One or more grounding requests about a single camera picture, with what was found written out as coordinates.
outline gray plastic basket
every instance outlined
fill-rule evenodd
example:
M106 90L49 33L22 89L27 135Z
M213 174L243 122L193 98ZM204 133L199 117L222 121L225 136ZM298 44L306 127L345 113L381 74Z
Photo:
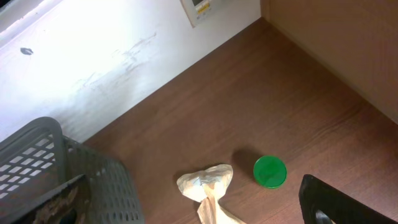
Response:
M0 218L80 174L91 190L85 223L144 223L124 166L62 136L52 118L35 119L0 142Z
M64 139L72 176L86 174L90 181L90 223L144 223L137 192L124 166L76 141Z
M62 142L52 118L35 119L0 142L0 217L67 181Z

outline wooden floor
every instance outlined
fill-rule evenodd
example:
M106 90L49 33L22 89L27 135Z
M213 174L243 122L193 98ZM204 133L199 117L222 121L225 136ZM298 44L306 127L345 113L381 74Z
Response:
M248 224L303 223L304 174L398 220L398 126L262 19L86 143L124 162L146 223L200 223L175 182L219 163L220 204ZM262 155L285 162L281 188L253 180Z

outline white wall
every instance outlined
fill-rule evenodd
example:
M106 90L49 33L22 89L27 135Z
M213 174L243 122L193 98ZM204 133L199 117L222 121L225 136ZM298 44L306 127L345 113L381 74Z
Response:
M194 29L179 0L63 0L0 49L0 140L51 116L84 141L258 18L259 0Z

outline wall stain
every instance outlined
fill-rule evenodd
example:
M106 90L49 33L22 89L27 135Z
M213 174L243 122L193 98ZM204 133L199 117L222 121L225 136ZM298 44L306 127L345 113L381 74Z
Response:
M120 61L120 64L114 69L102 73L94 72L88 78L84 78L78 81L79 91L83 88L93 88L100 91L102 83L106 83L106 88L118 88L127 83L130 79L134 78L134 71L148 62L147 60L141 60L140 53L145 51L145 47L151 44L157 33L154 32L149 37L141 39L136 42L129 50L117 49L111 53L110 57L117 55L123 55L124 60Z
M32 55L33 54L33 50L25 48L25 47L21 47L21 53L24 54L24 55Z

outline green lid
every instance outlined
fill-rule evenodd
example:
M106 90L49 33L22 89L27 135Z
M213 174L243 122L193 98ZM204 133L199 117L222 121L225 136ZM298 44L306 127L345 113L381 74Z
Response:
M263 187L280 187L286 180L286 166L275 156L263 156L254 164L254 178Z

